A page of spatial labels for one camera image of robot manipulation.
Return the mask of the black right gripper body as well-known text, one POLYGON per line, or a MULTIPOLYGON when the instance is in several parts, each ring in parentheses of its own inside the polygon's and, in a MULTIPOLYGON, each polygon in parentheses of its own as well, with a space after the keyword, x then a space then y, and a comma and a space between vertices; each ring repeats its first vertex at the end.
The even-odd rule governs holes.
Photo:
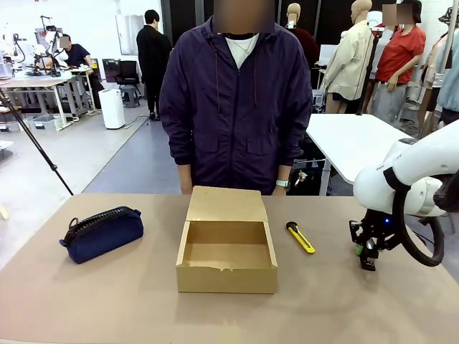
POLYGON ((390 214, 368 209, 361 220, 361 229, 359 244, 375 239, 377 249, 394 249, 401 243, 390 214))

